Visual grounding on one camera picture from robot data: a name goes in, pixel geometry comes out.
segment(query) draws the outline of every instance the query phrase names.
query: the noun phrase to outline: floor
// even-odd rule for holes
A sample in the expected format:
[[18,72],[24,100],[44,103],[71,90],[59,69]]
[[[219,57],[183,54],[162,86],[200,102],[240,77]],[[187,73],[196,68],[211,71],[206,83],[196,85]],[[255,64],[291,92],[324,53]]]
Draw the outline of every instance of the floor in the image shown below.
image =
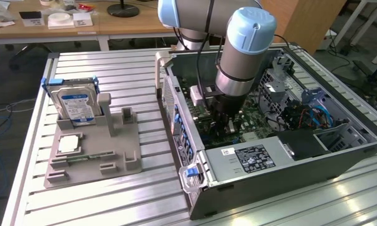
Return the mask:
[[[350,17],[350,13],[344,16],[340,16],[334,24],[334,30],[336,32],[340,31],[343,25],[347,22]],[[346,37],[351,37],[356,27],[363,23],[363,20],[358,20],[346,35]],[[167,44],[175,44],[175,38],[167,38]],[[136,40],[136,45],[132,47],[130,45],[130,40],[114,40],[111,42],[112,49],[127,49],[127,48],[154,48],[163,47],[160,39],[156,41],[154,39],[139,39]],[[84,41],[82,42],[82,47],[76,48],[74,42],[63,42],[63,43],[50,43],[48,47],[55,52],[79,52],[79,51],[99,51],[100,46],[95,41]],[[12,71],[8,68],[8,60],[23,48],[23,45],[15,45],[15,51],[8,51],[3,45],[0,45],[0,103],[14,103],[23,99],[31,99],[36,97],[40,79],[44,72],[46,58],[47,53],[36,49],[19,61],[20,69],[18,71]],[[377,28],[371,27],[366,36],[360,40],[359,43],[359,52],[352,51],[350,56],[347,57],[350,60],[362,60],[367,63],[368,67],[375,70],[377,65],[372,64],[371,61],[377,54]],[[328,68],[334,69],[335,67],[343,65],[346,63],[344,60],[334,57],[327,53],[327,51],[318,51],[315,53],[315,58],[320,61],[320,63]],[[362,74],[355,73],[352,70],[352,65],[340,68],[336,70],[336,73],[347,76],[348,78],[358,79]],[[27,109],[34,106],[34,102],[28,102],[16,106],[15,110]],[[0,116],[7,117],[8,112],[4,111],[0,113]],[[12,126],[10,130],[0,136],[0,155],[4,162],[4,168],[8,174],[8,187],[4,192],[0,194],[0,223],[3,219],[3,214],[6,211],[6,205],[8,201],[8,195],[11,190],[11,184],[16,173],[18,162],[22,155],[24,138],[27,135],[30,120],[32,116],[32,111],[23,113],[14,113],[12,118]],[[4,175],[0,170],[0,189],[4,184]]]

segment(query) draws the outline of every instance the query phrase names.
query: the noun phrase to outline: barcode label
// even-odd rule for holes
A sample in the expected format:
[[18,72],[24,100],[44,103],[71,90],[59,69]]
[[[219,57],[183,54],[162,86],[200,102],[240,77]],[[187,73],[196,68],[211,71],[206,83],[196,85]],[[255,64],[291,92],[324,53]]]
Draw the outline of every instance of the barcode label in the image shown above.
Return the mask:
[[235,154],[235,148],[226,148],[226,149],[222,149],[222,154],[223,155],[230,155],[230,154]]

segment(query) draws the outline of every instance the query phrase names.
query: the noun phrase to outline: hard drive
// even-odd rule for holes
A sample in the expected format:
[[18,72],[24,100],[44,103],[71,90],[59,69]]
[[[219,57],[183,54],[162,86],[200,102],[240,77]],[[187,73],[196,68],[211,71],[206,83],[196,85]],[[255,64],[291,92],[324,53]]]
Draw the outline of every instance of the hard drive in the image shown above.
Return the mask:
[[95,116],[103,115],[98,104],[98,78],[46,81],[43,79],[43,88],[54,101],[60,119],[71,119],[75,126],[96,124]]

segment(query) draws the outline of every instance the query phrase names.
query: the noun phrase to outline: aluminum extrusion table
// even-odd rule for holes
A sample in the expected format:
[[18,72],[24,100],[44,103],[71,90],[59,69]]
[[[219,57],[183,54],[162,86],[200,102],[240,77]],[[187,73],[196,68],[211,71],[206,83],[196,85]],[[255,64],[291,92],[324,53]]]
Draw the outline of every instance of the aluminum extrusion table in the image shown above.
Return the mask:
[[[143,168],[140,174],[64,188],[44,188],[56,109],[43,89],[28,130],[3,225],[377,225],[377,155],[340,177],[260,202],[190,220],[171,148],[156,102],[155,54],[168,49],[64,53],[48,59],[47,78],[96,75],[112,94],[112,111],[138,111]],[[299,50],[299,55],[377,125],[377,112]],[[295,68],[308,88],[316,83]]]

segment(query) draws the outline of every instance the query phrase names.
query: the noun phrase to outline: power supply label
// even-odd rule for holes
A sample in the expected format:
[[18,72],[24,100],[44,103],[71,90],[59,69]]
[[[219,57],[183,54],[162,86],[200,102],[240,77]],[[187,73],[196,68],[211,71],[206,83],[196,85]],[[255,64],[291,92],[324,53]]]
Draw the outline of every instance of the power supply label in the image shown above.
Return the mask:
[[235,152],[247,173],[276,166],[263,145],[239,149]]

